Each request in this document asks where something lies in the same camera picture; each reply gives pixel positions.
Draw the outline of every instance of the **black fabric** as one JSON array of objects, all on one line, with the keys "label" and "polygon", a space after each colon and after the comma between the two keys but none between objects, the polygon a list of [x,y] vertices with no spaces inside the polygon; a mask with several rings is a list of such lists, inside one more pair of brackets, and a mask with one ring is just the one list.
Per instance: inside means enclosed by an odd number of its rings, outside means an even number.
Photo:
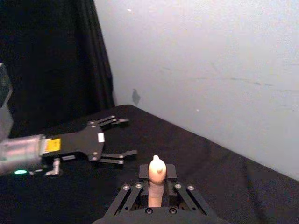
[{"label": "black fabric", "polygon": [[0,1],[0,63],[13,84],[11,137],[114,106],[93,1]]},{"label": "black fabric", "polygon": [[299,223],[299,182],[237,155],[134,106],[123,105],[48,129],[77,130],[86,121],[116,115],[130,126],[105,132],[107,153],[137,149],[122,170],[94,169],[87,161],[62,164],[57,179],[0,178],[0,223],[90,224],[102,218],[120,186],[138,181],[139,165],[157,154],[174,164],[178,181],[192,183],[217,215],[232,224]]}]

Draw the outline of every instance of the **black table surface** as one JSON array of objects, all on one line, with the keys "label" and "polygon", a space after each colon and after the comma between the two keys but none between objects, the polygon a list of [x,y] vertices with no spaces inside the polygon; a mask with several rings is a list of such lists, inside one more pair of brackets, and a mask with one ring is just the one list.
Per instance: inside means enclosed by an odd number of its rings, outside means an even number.
[{"label": "black table surface", "polygon": [[105,132],[105,153],[138,150],[123,169],[95,169],[88,161],[62,163],[56,179],[40,175],[0,178],[0,224],[90,224],[102,218],[120,187],[138,181],[139,165],[157,154],[174,164],[178,181],[194,184],[220,218],[232,224],[299,224],[299,182],[246,159],[131,105],[45,130],[78,130],[109,115],[129,118]]}]

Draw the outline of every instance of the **white sticker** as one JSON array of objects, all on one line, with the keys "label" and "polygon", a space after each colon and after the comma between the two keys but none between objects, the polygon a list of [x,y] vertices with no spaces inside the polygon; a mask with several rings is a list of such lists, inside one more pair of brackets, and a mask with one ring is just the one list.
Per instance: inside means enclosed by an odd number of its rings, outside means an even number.
[{"label": "white sticker", "polygon": [[67,156],[63,156],[62,160],[66,161],[66,160],[74,160],[76,157],[74,155],[67,155]]},{"label": "white sticker", "polygon": [[104,133],[98,133],[98,140],[99,142],[105,142]]}]

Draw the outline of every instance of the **robotic arm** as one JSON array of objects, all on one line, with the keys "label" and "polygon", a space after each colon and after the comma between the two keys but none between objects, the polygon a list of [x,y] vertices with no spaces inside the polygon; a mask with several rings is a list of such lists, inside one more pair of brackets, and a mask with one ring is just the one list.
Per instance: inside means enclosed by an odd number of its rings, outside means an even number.
[{"label": "robotic arm", "polygon": [[53,164],[53,170],[45,175],[58,175],[60,161],[87,158],[91,163],[111,163],[122,165],[126,156],[134,156],[136,150],[122,154],[104,154],[103,127],[109,128],[128,123],[128,119],[118,119],[114,115],[87,122],[79,132],[54,136],[43,134],[16,139],[9,139],[13,119],[7,102],[12,93],[6,68],[0,64],[0,176],[33,174]]}]

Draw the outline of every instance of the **white wall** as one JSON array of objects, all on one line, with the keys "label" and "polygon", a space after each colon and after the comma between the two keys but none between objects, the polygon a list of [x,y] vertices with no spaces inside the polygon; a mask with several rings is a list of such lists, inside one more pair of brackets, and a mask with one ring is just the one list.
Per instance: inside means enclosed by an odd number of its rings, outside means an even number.
[{"label": "white wall", "polygon": [[95,3],[119,105],[299,180],[297,0]]}]

